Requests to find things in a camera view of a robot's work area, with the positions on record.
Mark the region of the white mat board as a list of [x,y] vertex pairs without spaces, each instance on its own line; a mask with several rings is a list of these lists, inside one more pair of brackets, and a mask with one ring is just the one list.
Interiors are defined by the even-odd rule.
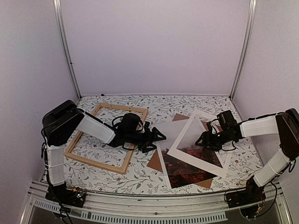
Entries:
[[218,152],[215,153],[221,162],[221,167],[182,151],[183,147],[193,147],[196,151],[205,149],[205,147],[198,147],[195,145],[195,141],[205,131],[205,128],[200,120],[201,118],[211,121],[216,119],[216,116],[200,110],[194,110],[167,154],[213,175],[225,178],[228,173],[228,167],[232,157],[231,151],[226,152],[223,155],[224,160],[222,160]]

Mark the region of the red forest landscape photo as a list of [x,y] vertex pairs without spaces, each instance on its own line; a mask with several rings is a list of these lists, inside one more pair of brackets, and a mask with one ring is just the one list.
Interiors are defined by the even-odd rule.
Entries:
[[[156,145],[166,185],[170,189],[195,183],[197,184],[216,177],[216,175],[212,173],[199,169],[198,167],[190,165],[168,154],[170,147],[179,136],[186,123],[187,120],[185,119],[156,125],[156,128],[166,136],[165,140],[157,142]],[[194,121],[190,125],[189,130],[187,130],[182,141],[177,146],[177,149],[199,158],[201,161],[206,161],[222,168],[222,164],[215,152],[198,147],[194,144],[198,138],[198,134],[203,131],[203,127],[204,125],[200,124],[199,121]]]

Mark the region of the light wooden picture frame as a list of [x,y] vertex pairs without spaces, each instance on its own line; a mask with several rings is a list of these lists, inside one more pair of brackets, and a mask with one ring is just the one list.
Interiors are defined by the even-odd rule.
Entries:
[[[98,105],[93,110],[92,115],[96,116],[101,108],[111,108],[111,109],[117,109],[117,110],[139,112],[139,113],[142,114],[142,116],[141,116],[141,121],[142,122],[145,121],[145,119],[148,115],[148,111],[149,111],[146,108],[137,108],[137,107],[131,107],[131,106],[112,105],[112,104],[107,104],[107,103],[98,103]],[[76,136],[73,138],[73,140],[71,141],[70,145],[68,146],[67,150],[64,153],[64,156],[66,158],[73,159],[75,161],[87,164],[89,166],[93,166],[93,167],[96,167],[96,168],[101,168],[101,169],[111,171],[111,172],[115,172],[115,173],[118,173],[118,174],[122,174],[122,175],[126,174],[129,163],[131,161],[131,158],[132,158],[132,155],[133,155],[133,152],[134,152],[134,150],[133,150],[134,145],[131,144],[131,146],[129,148],[130,150],[127,151],[127,154],[124,158],[122,166],[121,167],[116,167],[116,166],[108,165],[108,164],[98,162],[98,161],[93,161],[93,160],[90,160],[88,158],[84,158],[84,157],[73,154],[72,151],[75,148],[78,141],[80,140],[82,134],[83,133],[81,131],[77,132]]]

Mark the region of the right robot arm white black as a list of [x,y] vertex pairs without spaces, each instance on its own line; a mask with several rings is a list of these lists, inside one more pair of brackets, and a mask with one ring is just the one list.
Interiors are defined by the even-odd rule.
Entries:
[[197,146],[219,151],[228,142],[253,138],[255,146],[266,147],[267,163],[247,180],[242,200],[252,203],[260,195],[259,189],[279,176],[299,155],[299,113],[291,108],[284,112],[266,114],[237,122],[230,110],[217,115],[222,131],[213,133],[212,123],[196,141]]

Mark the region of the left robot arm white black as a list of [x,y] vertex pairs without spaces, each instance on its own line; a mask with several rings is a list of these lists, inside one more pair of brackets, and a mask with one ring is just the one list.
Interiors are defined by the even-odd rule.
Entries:
[[[126,111],[126,114],[114,118],[111,124],[106,124],[96,117],[102,108]],[[133,150],[146,153],[155,150],[154,142],[166,139],[157,128],[150,128],[145,119],[148,109],[131,106],[99,103],[92,113],[78,108],[67,100],[47,113],[43,119],[41,134],[45,145],[45,166],[48,171],[47,180],[53,186],[51,194],[60,203],[69,199],[69,191],[62,187],[64,179],[64,157],[85,163],[90,166],[124,174],[131,159]],[[121,147],[127,151],[123,166],[114,167],[72,154],[82,134],[97,138],[102,143],[112,147]]]

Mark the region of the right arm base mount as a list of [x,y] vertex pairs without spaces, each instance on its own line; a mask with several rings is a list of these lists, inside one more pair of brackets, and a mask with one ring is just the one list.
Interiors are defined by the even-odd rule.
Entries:
[[[259,187],[254,181],[253,177],[249,178],[246,182],[246,188],[241,191],[235,191],[231,193],[225,193],[224,200],[228,203],[229,208],[239,207],[264,201],[266,199],[264,193],[264,186]],[[262,209],[262,205],[254,205],[241,209],[241,214],[250,219],[256,218]]]

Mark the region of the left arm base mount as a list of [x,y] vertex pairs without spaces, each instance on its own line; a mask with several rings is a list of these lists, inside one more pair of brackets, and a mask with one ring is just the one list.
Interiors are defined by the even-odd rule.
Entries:
[[49,184],[45,198],[61,203],[62,205],[83,208],[86,199],[86,191],[79,187],[67,189],[66,183],[58,186]]

